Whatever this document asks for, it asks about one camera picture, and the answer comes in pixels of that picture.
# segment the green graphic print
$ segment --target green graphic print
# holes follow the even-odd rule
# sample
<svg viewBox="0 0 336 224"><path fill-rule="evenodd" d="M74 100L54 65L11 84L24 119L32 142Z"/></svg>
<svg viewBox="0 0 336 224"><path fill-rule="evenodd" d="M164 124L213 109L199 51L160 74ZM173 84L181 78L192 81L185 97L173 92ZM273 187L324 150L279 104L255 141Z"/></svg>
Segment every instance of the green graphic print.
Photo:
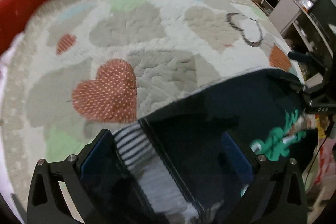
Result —
<svg viewBox="0 0 336 224"><path fill-rule="evenodd" d="M258 148L255 151L256 154L264 154L269 160L278 161L280 156L287 157L289 155L289 146L293 143L298 143L301 138L306 136L305 131L299 131L298 133L284 142L283 138L286 137L289 130L292 128L293 124L298 120L298 110L295 109L295 113L289 115L286 112L286 121L284 128L275 127L273 128L268 135L268 138L265 142L262 140L255 140L251 143L250 147L253 151L254 148Z"/></svg>

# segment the striped ribbed fabric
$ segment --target striped ribbed fabric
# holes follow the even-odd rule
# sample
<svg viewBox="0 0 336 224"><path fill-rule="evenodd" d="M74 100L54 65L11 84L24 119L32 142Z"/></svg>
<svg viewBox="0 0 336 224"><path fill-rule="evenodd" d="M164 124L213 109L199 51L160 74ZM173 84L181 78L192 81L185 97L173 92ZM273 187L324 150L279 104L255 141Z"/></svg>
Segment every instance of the striped ribbed fabric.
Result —
<svg viewBox="0 0 336 224"><path fill-rule="evenodd" d="M164 213L170 223L190 223L199 218L198 211L184 199L139 122L112 134L121 159L155 213Z"/></svg>

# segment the bolt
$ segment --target bolt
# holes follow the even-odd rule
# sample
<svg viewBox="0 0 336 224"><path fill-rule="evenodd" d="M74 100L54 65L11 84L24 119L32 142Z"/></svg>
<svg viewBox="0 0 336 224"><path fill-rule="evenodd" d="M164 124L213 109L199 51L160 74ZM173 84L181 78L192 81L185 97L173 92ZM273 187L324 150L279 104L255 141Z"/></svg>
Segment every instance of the bolt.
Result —
<svg viewBox="0 0 336 224"><path fill-rule="evenodd" d="M263 155L263 154L258 155L257 158L258 158L259 161L266 161L266 159L267 159L266 156Z"/></svg>
<svg viewBox="0 0 336 224"><path fill-rule="evenodd" d="M296 165L296 164L297 164L297 161L296 161L296 159L294 159L294 158L290 158L290 159L289 159L289 162L290 162L292 165Z"/></svg>
<svg viewBox="0 0 336 224"><path fill-rule="evenodd" d="M67 160L70 161L70 162L73 162L76 158L77 158L77 156L74 155L74 154L72 154L72 155L69 155L69 156L67 157Z"/></svg>
<svg viewBox="0 0 336 224"><path fill-rule="evenodd" d="M37 161L37 165L42 165L45 162L45 159L40 159Z"/></svg>

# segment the quilted bedspread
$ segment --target quilted bedspread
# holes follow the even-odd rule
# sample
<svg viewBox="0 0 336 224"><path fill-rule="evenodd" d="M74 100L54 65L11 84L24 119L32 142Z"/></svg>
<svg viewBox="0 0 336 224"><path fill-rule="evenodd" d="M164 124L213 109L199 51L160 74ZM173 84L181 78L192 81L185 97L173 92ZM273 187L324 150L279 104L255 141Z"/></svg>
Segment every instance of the quilted bedspread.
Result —
<svg viewBox="0 0 336 224"><path fill-rule="evenodd" d="M295 73L288 51L250 0L42 5L9 67L2 109L16 195L26 207L37 160L64 160L102 128L116 130L256 67Z"/></svg>

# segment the black cable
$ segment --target black cable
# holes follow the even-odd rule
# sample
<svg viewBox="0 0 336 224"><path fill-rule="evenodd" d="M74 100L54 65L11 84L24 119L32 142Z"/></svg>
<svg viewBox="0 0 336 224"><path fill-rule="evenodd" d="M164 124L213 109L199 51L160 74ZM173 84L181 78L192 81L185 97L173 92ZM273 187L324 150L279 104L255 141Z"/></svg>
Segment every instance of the black cable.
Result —
<svg viewBox="0 0 336 224"><path fill-rule="evenodd" d="M316 155L315 155L315 157L314 157L314 160L313 160L313 162L311 163L311 166L309 167L309 170L308 170L308 173L307 173L307 176L306 176L306 180L305 180L305 182L304 182L304 187L305 187L305 188L306 188L306 183L307 183L307 179L308 179L309 173L310 173L310 171L311 171L311 168L313 167L313 164L314 164L314 162L315 162L315 160L316 160L316 158L317 158L317 155L319 154L319 152L320 152L320 150L321 150L321 148L322 148L322 146L324 145L324 143L325 143L326 140L327 140L327 136L325 137L325 139L324 139L323 143L321 144L320 148L317 150L317 153L316 153Z"/></svg>

